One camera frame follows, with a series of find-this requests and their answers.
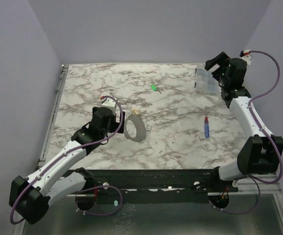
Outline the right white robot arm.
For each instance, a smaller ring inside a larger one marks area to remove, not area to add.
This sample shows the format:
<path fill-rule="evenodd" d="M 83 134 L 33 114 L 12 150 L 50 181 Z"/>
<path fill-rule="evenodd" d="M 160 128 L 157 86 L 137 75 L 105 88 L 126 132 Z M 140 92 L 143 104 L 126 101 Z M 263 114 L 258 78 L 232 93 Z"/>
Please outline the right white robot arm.
<path fill-rule="evenodd" d="M 283 138 L 275 136 L 256 111 L 253 102 L 260 96 L 252 97 L 243 85 L 247 67 L 252 62 L 252 53 L 252 50 L 243 50 L 238 58 L 231 58 L 221 52 L 205 63 L 206 71 L 218 65 L 212 77 L 221 88 L 222 100 L 236 116 L 247 137 L 236 160 L 214 169 L 216 175 L 209 180 L 210 188 L 214 191 L 225 188 L 227 181 L 246 177 L 267 184 L 268 181 L 258 178 L 258 174 L 277 172 L 278 177 L 271 181 L 272 184 L 279 182 L 283 176 Z"/>

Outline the green tagged key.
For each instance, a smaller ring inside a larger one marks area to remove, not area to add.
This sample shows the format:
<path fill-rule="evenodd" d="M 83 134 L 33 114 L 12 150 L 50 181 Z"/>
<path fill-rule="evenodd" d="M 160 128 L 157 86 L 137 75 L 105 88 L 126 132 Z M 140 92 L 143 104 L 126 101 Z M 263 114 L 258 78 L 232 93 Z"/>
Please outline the green tagged key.
<path fill-rule="evenodd" d="M 154 92 L 159 92 L 159 93 L 161 93 L 160 89 L 159 89 L 156 85 L 151 85 L 151 89 L 152 89 Z"/>

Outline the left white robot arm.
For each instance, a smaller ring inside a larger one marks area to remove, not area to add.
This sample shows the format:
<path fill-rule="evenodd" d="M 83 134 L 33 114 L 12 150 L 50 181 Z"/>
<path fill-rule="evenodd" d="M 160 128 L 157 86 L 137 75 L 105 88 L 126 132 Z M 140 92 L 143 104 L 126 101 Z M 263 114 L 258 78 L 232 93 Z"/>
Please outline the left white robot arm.
<path fill-rule="evenodd" d="M 88 193 L 107 184 L 98 185 L 84 168 L 78 168 L 64 177 L 71 166 L 88 156 L 115 134 L 124 132 L 125 112 L 118 103 L 94 107 L 92 120 L 77 130 L 66 146 L 40 169 L 23 178 L 17 176 L 11 183 L 9 205 L 13 225 L 27 221 L 37 223 L 49 207 L 71 193 Z"/>

